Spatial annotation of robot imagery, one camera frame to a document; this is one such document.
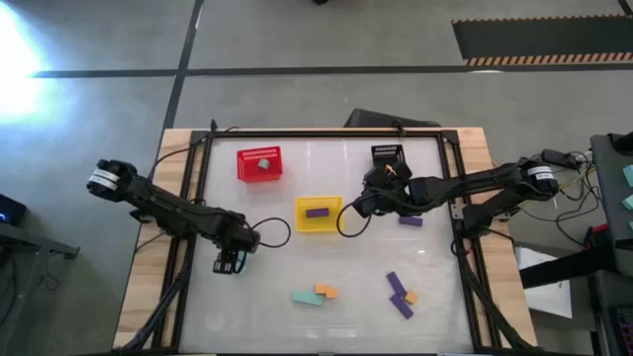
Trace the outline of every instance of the yellow bin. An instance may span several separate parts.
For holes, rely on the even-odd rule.
[[[306,218],[308,209],[328,208],[329,216]],[[343,209],[343,197],[300,197],[295,205],[295,228],[300,232],[333,232],[336,218]],[[340,217],[340,229],[345,228],[345,218]]]

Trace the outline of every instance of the white label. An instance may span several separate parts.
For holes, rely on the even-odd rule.
[[[95,172],[92,173],[92,174],[96,175],[96,176],[99,176],[99,177],[106,178],[106,179],[111,180],[113,182],[116,182],[116,181],[119,180],[119,176],[118,175],[110,173],[110,172],[105,171],[103,169],[99,169],[99,168],[95,169]]]
[[[90,182],[95,182],[97,184],[100,184],[100,185],[102,185],[102,186],[104,186],[106,188],[110,188],[112,190],[117,190],[117,185],[116,184],[112,183],[111,181],[109,181],[109,180],[107,180],[105,178],[101,178],[99,176],[95,176],[95,175],[90,176],[89,181]]]
[[[530,168],[527,170],[527,174],[529,175],[536,174],[536,173],[552,173],[552,168],[548,166],[540,166],[540,167]]]
[[[554,174],[552,173],[539,173],[536,175],[536,180],[542,179],[554,179]]]

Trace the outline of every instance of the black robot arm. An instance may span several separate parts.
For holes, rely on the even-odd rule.
[[[214,264],[216,273],[236,271],[238,253],[257,250],[260,235],[248,227],[243,214],[190,203],[137,175],[129,163],[99,160],[87,188],[97,197],[132,204],[137,207],[131,212],[133,217],[155,217],[158,226],[172,236],[193,232],[212,241],[221,250]]]
[[[526,200],[547,201],[559,188],[549,166],[526,158],[449,179],[410,178],[411,175],[403,161],[385,168],[374,167],[365,175],[365,189],[352,206],[363,218],[387,213],[419,216],[449,200],[501,189],[486,202],[468,205],[462,211],[463,218],[457,222],[458,234],[473,238],[490,226],[493,217],[516,213],[517,205]]]

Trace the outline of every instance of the gray floor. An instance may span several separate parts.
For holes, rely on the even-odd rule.
[[[0,193],[29,206],[29,230],[81,246],[75,262],[51,262],[62,284],[29,308],[16,354],[105,351],[112,343],[138,225],[131,209],[90,196],[99,158],[146,173],[172,78],[20,79],[11,69],[176,68],[193,0],[0,3],[9,69],[0,82]],[[461,64],[450,20],[619,14],[615,0],[207,0],[190,67]],[[592,134],[631,131],[630,72],[463,73],[187,78],[176,128],[340,127],[353,108],[443,126],[484,127],[491,155],[513,161],[544,147],[588,148]],[[561,180],[571,177],[561,175]],[[573,207],[557,200],[558,212]],[[553,217],[553,203],[534,203]],[[566,227],[580,237],[601,212]],[[554,226],[524,215],[517,240],[575,247]],[[574,283],[574,320],[536,313],[539,342],[588,352],[586,286]]]

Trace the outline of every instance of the red basket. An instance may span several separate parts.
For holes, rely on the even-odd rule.
[[[270,162],[268,169],[258,167],[259,160],[262,158]],[[276,180],[281,177],[283,172],[279,146],[245,149],[237,152],[237,178],[246,183]]]

